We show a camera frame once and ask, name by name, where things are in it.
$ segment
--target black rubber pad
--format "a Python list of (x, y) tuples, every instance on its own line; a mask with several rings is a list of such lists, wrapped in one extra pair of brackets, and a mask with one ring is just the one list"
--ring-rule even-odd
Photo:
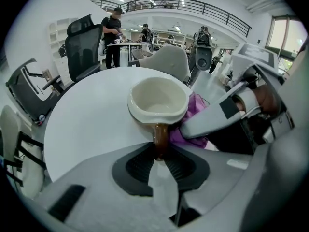
[(128, 194), (152, 197), (148, 179), (154, 164), (153, 147), (153, 143), (148, 143), (121, 157), (112, 166), (114, 181)]
[(226, 119), (234, 116), (236, 113), (239, 113), (239, 109), (237, 108), (235, 102), (231, 97), (226, 98), (223, 102), (220, 103), (221, 109), (224, 112)]
[(80, 185), (70, 186), (60, 199), (49, 209), (48, 213), (59, 221), (64, 222), (85, 189), (85, 187)]
[(204, 159), (176, 145), (170, 145), (164, 161), (178, 184), (179, 192), (198, 189), (210, 174)]

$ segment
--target metal railing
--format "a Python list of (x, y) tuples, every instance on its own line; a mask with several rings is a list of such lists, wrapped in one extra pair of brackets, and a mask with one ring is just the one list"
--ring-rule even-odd
[(240, 20), (233, 14), (216, 6), (195, 0), (135, 0), (123, 4), (117, 4), (115, 2), (104, 0), (91, 1), (108, 12), (111, 12), (115, 7), (120, 7), (125, 12), (144, 9), (177, 9), (197, 13), (200, 15), (202, 14), (206, 17), (228, 25), (245, 37), (248, 37), (249, 30), (251, 29), (247, 23)]

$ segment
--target cup rim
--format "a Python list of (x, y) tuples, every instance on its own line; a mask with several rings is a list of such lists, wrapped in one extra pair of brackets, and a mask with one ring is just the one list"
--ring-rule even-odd
[[(148, 81), (149, 79), (165, 79), (165, 80), (171, 81), (175, 85), (177, 85), (182, 90), (182, 92), (185, 95), (185, 102), (184, 102), (184, 105), (182, 106), (182, 108), (180, 110), (178, 110), (177, 112), (174, 112), (174, 113), (154, 113), (154, 112), (148, 112), (148, 111), (142, 110), (139, 106), (137, 106), (136, 103), (134, 102), (133, 97), (132, 97), (133, 88), (135, 88), (137, 85), (140, 85), (141, 83), (144, 83), (144, 82)], [(154, 77), (148, 77), (148, 78), (143, 79), (143, 80), (139, 81), (138, 83), (136, 83), (130, 89), (129, 100), (130, 100), (130, 103), (139, 111), (139, 113), (143, 114), (144, 116), (149, 116), (149, 117), (156, 117), (156, 116), (176, 117), (176, 116), (180, 116), (180, 115), (183, 115), (183, 113), (187, 111), (187, 108), (188, 108), (188, 105), (189, 105), (189, 96), (186, 94), (186, 92), (184, 91), (184, 89), (180, 85), (178, 85), (176, 82), (174, 82), (174, 80), (172, 80), (170, 78), (155, 77), (155, 76)]]

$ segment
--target white round table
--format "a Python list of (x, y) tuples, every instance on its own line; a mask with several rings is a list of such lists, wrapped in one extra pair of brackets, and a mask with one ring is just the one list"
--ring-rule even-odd
[(190, 95), (191, 89), (169, 74), (140, 67), (121, 67), (93, 74), (74, 85), (49, 118), (44, 156), (52, 181), (78, 163), (123, 147), (150, 142), (152, 134), (131, 117), (131, 87), (148, 77), (166, 77)]

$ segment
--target black cap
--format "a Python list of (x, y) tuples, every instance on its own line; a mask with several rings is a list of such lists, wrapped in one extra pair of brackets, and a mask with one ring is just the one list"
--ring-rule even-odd
[(119, 8), (119, 7), (115, 8), (114, 11), (116, 12), (116, 15), (119, 15), (119, 14), (124, 15), (125, 14), (125, 12), (123, 12), (122, 9)]

